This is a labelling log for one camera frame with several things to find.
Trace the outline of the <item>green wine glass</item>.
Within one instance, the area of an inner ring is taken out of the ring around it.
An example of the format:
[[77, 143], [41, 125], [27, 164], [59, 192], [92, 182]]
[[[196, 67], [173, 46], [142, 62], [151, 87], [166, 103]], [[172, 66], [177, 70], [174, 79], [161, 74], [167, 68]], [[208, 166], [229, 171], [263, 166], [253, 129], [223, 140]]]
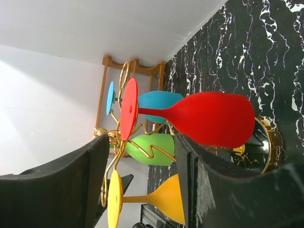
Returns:
[[169, 166], [176, 161], [174, 140], [165, 133], [136, 136], [128, 141], [125, 150], [135, 160], [148, 165]]

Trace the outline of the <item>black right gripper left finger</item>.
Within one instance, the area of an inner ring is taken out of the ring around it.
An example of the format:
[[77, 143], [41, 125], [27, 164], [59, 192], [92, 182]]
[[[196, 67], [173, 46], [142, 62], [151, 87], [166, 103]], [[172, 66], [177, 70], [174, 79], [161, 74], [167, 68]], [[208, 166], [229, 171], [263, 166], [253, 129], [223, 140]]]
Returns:
[[3, 228], [91, 228], [109, 156], [102, 135], [83, 147], [0, 178]]

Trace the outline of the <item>red wine glass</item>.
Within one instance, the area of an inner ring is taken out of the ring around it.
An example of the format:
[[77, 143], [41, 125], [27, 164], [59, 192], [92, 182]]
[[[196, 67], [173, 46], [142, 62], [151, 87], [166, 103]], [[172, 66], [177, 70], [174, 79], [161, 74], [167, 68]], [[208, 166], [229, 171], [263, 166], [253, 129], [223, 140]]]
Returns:
[[245, 144], [255, 127], [255, 112], [243, 95], [199, 92], [166, 109], [139, 108], [138, 85], [128, 81], [121, 106], [121, 137], [127, 140], [139, 114], [159, 116], [198, 144], [237, 148]]

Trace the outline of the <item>yellow wine glass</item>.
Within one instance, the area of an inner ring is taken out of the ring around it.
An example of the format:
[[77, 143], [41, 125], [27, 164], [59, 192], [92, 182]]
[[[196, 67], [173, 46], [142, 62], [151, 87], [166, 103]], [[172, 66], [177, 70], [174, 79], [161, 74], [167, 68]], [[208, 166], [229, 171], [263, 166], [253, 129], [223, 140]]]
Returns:
[[148, 203], [157, 207], [169, 219], [185, 224], [179, 176], [168, 178], [154, 192], [143, 196], [123, 196], [122, 178], [114, 170], [110, 179], [107, 200], [107, 221], [110, 228], [118, 226], [123, 203]]

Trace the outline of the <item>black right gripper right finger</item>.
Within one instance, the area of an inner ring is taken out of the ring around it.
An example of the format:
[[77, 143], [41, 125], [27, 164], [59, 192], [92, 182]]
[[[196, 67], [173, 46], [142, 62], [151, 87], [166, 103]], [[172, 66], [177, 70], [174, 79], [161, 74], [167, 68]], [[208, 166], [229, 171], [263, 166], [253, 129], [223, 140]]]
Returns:
[[186, 227], [303, 227], [302, 164], [258, 174], [206, 151], [183, 134], [175, 138], [175, 156]]

